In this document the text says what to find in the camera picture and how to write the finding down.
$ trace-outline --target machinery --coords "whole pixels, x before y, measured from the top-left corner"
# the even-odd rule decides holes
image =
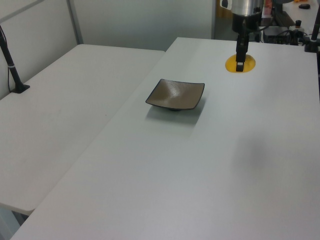
[[[292,0],[275,0],[275,5],[282,5]],[[243,72],[248,51],[249,34],[259,32],[258,23],[262,18],[264,0],[222,0],[220,6],[233,13],[232,30],[238,33],[236,41],[236,72]]]

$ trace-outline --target square plate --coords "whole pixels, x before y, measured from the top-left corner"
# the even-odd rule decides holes
[[[204,89],[204,83],[161,79],[145,102],[174,111],[191,110],[198,105]]]

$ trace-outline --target black stand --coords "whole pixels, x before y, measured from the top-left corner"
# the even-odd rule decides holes
[[[23,93],[25,90],[30,88],[30,86],[24,85],[20,80],[14,61],[12,60],[11,54],[9,52],[8,44],[1,26],[0,26],[0,47],[3,52],[4,58],[6,60],[6,63],[8,64],[8,68],[10,69],[13,80],[15,82],[15,89],[13,89],[12,92],[16,94]]]
[[[320,28],[320,5],[318,8],[318,12],[316,14],[311,39],[307,36],[305,36],[303,38],[304,42],[305,42],[305,46],[304,46],[305,52],[308,52],[308,53],[317,53],[318,52],[318,46],[320,46],[320,40],[317,39],[318,33],[319,33],[319,28]]]

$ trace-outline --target yellow base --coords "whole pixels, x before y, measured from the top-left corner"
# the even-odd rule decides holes
[[[236,71],[236,67],[237,67],[236,55],[229,57],[229,59],[225,62],[225,68],[231,73],[247,73],[252,69],[254,69],[255,66],[256,66],[256,60],[250,55],[245,55],[243,71]]]

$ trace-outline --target black cable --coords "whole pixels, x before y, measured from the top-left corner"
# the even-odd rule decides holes
[[[6,35],[5,35],[5,32],[4,32],[4,30],[2,29],[2,27],[1,27],[1,25],[0,25],[0,31],[1,31],[1,34],[2,34],[2,36],[3,36],[3,38],[4,38],[4,41],[5,41],[5,44],[6,44],[6,46],[8,47],[8,42],[7,42],[7,38],[6,38]],[[9,83],[9,77],[10,77],[10,74],[9,74],[9,67],[8,67],[8,90],[9,90],[9,93],[11,93],[11,90],[10,90],[10,83]]]
[[[278,37],[278,36],[280,36],[281,34],[284,34],[284,33],[286,33],[286,34],[285,34],[285,36],[286,36],[289,32],[291,32],[291,30],[282,31],[282,32],[280,32],[279,34],[277,34],[276,37]]]
[[[3,31],[1,25],[0,25],[0,31],[1,31],[2,36],[4,37],[5,44],[6,44],[6,46],[8,47],[7,38],[6,38],[5,32]]]
[[[8,67],[8,89],[9,89],[9,93],[11,93],[10,84],[9,84],[9,67]]]

